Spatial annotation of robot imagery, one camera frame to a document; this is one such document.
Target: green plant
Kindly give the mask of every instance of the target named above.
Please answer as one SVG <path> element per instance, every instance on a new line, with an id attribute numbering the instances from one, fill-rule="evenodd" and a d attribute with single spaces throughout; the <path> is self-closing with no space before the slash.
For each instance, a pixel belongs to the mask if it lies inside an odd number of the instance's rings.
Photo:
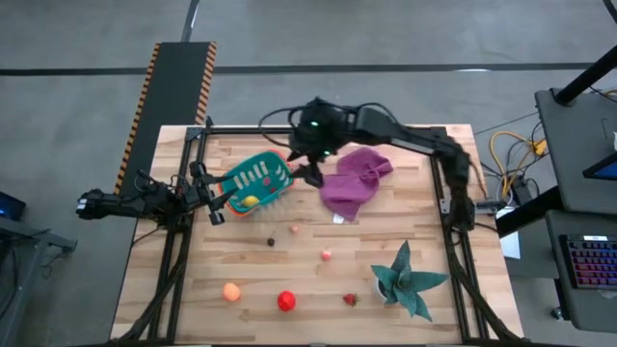
<path id="1" fill-rule="evenodd" d="M 386 297 L 386 304 L 401 303 L 412 317 L 417 314 L 432 322 L 428 307 L 417 293 L 442 284 L 447 280 L 448 275 L 412 272 L 409 260 L 409 243 L 405 241 L 398 250 L 392 266 L 371 265 L 371 268 L 381 284 L 379 289 Z"/>

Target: white paper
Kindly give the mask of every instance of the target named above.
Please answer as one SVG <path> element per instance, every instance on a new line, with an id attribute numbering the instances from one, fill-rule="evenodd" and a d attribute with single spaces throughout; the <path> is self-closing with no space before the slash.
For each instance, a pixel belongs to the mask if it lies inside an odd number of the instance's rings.
<path id="1" fill-rule="evenodd" d="M 345 218 L 337 214 L 335 214 L 335 217 L 332 219 L 332 223 L 334 224 L 343 224 L 343 222 L 345 222 Z"/>
<path id="2" fill-rule="evenodd" d="M 501 216 L 514 211 L 514 207 L 506 206 L 497 212 L 496 217 L 499 219 Z M 501 252 L 503 256 L 509 258 L 521 259 L 521 245 L 519 244 L 519 232 L 515 231 L 506 237 L 499 239 L 501 242 Z"/>

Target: concrete floor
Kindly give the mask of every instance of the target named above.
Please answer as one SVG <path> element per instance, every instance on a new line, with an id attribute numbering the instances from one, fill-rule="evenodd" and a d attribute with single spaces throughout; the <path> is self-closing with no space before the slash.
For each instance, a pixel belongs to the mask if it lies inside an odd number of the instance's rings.
<path id="1" fill-rule="evenodd" d="M 179 40 L 189 0 L 5 0 L 0 68 L 144 67 L 159 41 Z M 217 66 L 592 62 L 617 43 L 600 0 L 202 1 L 192 40 L 219 43 Z M 533 93 L 580 71 L 417 72 L 215 76 L 214 120 L 255 124 L 316 95 L 380 101 L 409 123 L 471 123 L 475 132 L 535 111 Z M 134 221 L 80 221 L 75 200 L 111 190 L 142 76 L 0 77 L 0 190 L 28 202 L 34 227 L 79 239 L 72 258 L 41 279 L 20 345 L 66 346 L 109 334 Z M 611 73 L 597 87 L 617 86 Z M 528 135 L 537 116 L 497 130 Z M 499 141 L 500 156 L 511 140 Z M 544 191 L 549 159 L 528 171 Z M 496 181 L 489 179 L 493 192 Z M 605 346 L 614 334 L 556 322 L 550 280 L 512 278 L 525 335 L 536 342 Z"/>

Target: desk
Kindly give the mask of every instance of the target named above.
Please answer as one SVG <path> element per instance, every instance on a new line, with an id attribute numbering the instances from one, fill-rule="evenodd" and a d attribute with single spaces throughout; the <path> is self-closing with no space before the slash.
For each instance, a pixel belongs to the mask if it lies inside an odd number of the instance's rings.
<path id="1" fill-rule="evenodd" d="M 561 309 L 564 316 L 572 320 L 578 329 L 617 333 L 613 319 L 617 311 L 617 301 L 610 292 L 600 290 L 576 289 L 572 287 L 568 264 L 560 246 L 559 237 L 572 234 L 617 235 L 617 221 L 610 217 L 587 214 L 549 211 L 547 227 L 550 241 L 555 250 L 555 262 L 559 271 Z"/>
<path id="2" fill-rule="evenodd" d="M 161 128 L 150 171 L 155 179 L 169 181 L 176 174 L 185 131 L 185 126 Z M 447 131 L 478 164 L 471 127 L 449 125 Z M 283 136 L 279 139 L 286 142 Z M 210 135 L 204 162 L 211 174 L 223 174 L 272 147 L 258 135 Z M 340 154 L 356 147 L 347 146 Z M 401 306 L 384 307 L 373 293 L 370 265 L 390 265 L 406 239 L 415 270 L 448 272 L 429 159 L 395 147 L 375 149 L 389 158 L 394 172 L 382 180 L 377 195 L 351 224 L 334 225 L 333 214 L 321 204 L 317 191 L 302 181 L 250 217 L 226 212 L 227 222 L 221 226 L 213 227 L 207 213 L 198 210 L 176 343 L 460 342 L 451 283 L 422 293 L 434 323 L 409 317 Z M 329 158 L 321 166 L 323 173 L 333 173 L 335 162 Z M 477 183 L 474 177 L 473 198 L 481 196 Z M 490 223 L 488 218 L 481 221 Z M 300 226 L 295 236 L 288 231 L 291 225 Z M 140 221 L 135 237 L 154 228 L 152 222 Z M 266 245 L 271 236 L 276 240 L 273 248 Z M 165 231 L 154 233 L 131 251 L 111 337 L 125 333 L 152 298 L 164 241 Z M 523 335 L 497 235 L 479 227 L 470 241 L 482 294 L 508 328 Z M 329 262 L 319 256 L 325 249 L 333 253 Z M 242 288 L 241 301 L 223 301 L 221 291 L 227 281 Z M 296 309 L 288 313 L 276 305 L 283 290 L 297 297 Z M 360 303 L 346 306 L 342 301 L 346 293 L 357 293 Z M 475 329 L 467 296 L 466 308 Z M 163 317 L 167 311 L 164 306 Z M 160 325 L 166 326 L 166 318 Z"/>

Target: yellow and black striped tape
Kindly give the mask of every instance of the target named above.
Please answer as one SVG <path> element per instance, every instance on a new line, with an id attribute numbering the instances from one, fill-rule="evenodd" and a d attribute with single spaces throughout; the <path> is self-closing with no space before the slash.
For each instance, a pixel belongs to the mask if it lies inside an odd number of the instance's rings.
<path id="1" fill-rule="evenodd" d="M 197 114 L 195 115 L 195 124 L 205 124 L 205 108 L 208 104 L 208 96 L 210 95 L 210 82 L 212 81 L 212 72 L 214 71 L 214 59 L 216 58 L 216 42 L 208 44 L 208 53 L 205 57 L 205 68 L 203 69 L 203 78 L 201 80 L 200 100 L 197 103 Z"/>
<path id="2" fill-rule="evenodd" d="M 144 81 L 144 86 L 142 87 L 142 94 L 139 97 L 137 111 L 135 112 L 135 117 L 133 118 L 133 124 L 131 124 L 131 132 L 128 135 L 128 140 L 126 141 L 126 147 L 124 148 L 124 156 L 122 157 L 122 163 L 118 172 L 116 187 L 114 188 L 114 194 L 116 195 L 120 193 L 122 181 L 124 180 L 124 174 L 126 173 L 126 165 L 128 164 L 128 157 L 131 154 L 131 149 L 133 148 L 133 141 L 135 140 L 135 134 L 137 134 L 137 127 L 139 126 L 139 120 L 142 117 L 142 110 L 144 108 L 144 102 L 146 101 L 146 93 L 148 92 L 150 78 L 152 77 L 152 71 L 154 70 L 154 62 L 156 61 L 156 56 L 158 56 L 160 46 L 160 43 L 156 43 L 156 45 L 154 45 L 152 58 L 150 58 L 150 64 L 148 65 L 148 70 L 146 71 L 146 80 Z"/>

